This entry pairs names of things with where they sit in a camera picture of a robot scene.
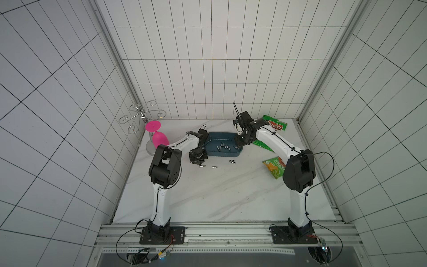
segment black mounting plate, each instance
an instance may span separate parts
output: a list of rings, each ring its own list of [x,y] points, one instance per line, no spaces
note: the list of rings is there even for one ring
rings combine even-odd
[[[271,226],[271,237],[273,237],[273,244],[317,244],[317,238],[305,236],[298,240],[289,239],[289,230],[287,226]],[[313,227],[310,227],[308,235],[314,234]]]
[[[148,226],[142,228],[141,238],[139,244],[141,245],[169,245],[171,241],[171,234],[175,237],[175,245],[184,244],[185,227],[183,226],[171,226],[169,237],[167,240],[162,241],[159,237],[151,234],[148,230]]]

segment blue tray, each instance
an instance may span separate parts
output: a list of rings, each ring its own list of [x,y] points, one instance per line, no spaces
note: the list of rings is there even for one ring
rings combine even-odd
[[[235,148],[236,141],[234,137],[237,133],[234,132],[209,132],[208,139],[206,140],[203,147],[206,149],[208,156],[216,157],[237,157],[242,152],[243,148]],[[221,147],[219,152],[216,147],[219,147],[223,143],[226,146],[230,147],[230,150]]]

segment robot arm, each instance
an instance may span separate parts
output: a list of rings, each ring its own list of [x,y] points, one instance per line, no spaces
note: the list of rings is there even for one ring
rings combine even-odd
[[[179,179],[181,156],[188,153],[192,163],[201,165],[208,158],[206,150],[202,147],[207,138],[208,132],[199,129],[199,132],[187,132],[181,140],[167,146],[159,145],[156,149],[148,171],[154,187],[154,205],[147,228],[152,238],[159,242],[165,241],[169,235],[170,213],[167,193]]]
[[[253,120],[246,111],[240,113],[233,123],[238,123],[242,129],[240,135],[235,138],[239,147],[260,140],[276,152],[284,162],[287,161],[283,181],[291,190],[289,231],[294,238],[305,236],[311,228],[311,221],[305,211],[305,194],[313,185],[313,179],[316,176],[313,153],[310,150],[295,147],[279,136],[264,119]]]
[[[305,193],[313,185],[316,176],[314,157],[310,150],[301,150],[276,134],[274,129],[264,119],[253,120],[248,112],[242,112],[233,122],[238,123],[242,132],[236,136],[236,145],[241,147],[255,140],[260,140],[276,152],[287,165],[283,174],[283,181],[291,189],[291,214],[288,219],[289,231],[294,238],[305,236],[311,229],[311,221],[305,212]],[[167,201],[167,190],[179,178],[182,153],[189,153],[190,161],[201,165],[208,158],[203,150],[208,132],[199,129],[199,132],[187,132],[187,136],[168,146],[159,145],[154,154],[149,169],[149,175],[154,186],[153,214],[148,222],[149,233],[152,239],[165,241],[170,231],[170,213]]]

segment green snack bag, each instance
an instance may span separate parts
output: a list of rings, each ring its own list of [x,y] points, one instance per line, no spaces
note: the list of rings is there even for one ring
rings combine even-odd
[[[285,172],[286,164],[283,163],[280,157],[267,159],[263,161],[263,163],[267,166],[268,170],[271,172],[274,178],[277,179],[283,176],[283,172]]]
[[[284,123],[282,121],[279,121],[279,120],[272,118],[270,116],[267,116],[267,115],[264,115],[263,119],[265,119],[275,131],[284,131],[286,129],[286,125],[288,125],[287,123]],[[267,150],[273,151],[266,144],[264,144],[263,142],[261,142],[259,140],[255,140],[252,143],[256,144],[257,146],[260,146],[262,148],[265,148]]]

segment tabletop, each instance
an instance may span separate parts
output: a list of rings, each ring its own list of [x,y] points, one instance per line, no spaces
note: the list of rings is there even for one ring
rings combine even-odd
[[[280,135],[305,149],[291,119]],[[187,131],[195,131],[206,124],[208,132],[235,132],[232,120],[162,120],[160,132],[173,143]],[[132,223],[148,219],[154,200],[153,184],[148,169],[152,156],[145,145],[149,135],[144,134],[114,223]],[[182,175],[178,184],[168,192],[170,216],[173,222],[201,221],[268,221],[287,220],[290,214],[290,190],[282,179],[275,179],[262,161],[274,158],[274,152],[256,145],[244,146],[235,160],[209,156],[206,167],[190,163],[188,154],[182,155]],[[332,209],[322,186],[310,191],[307,211],[312,220],[334,220]]]

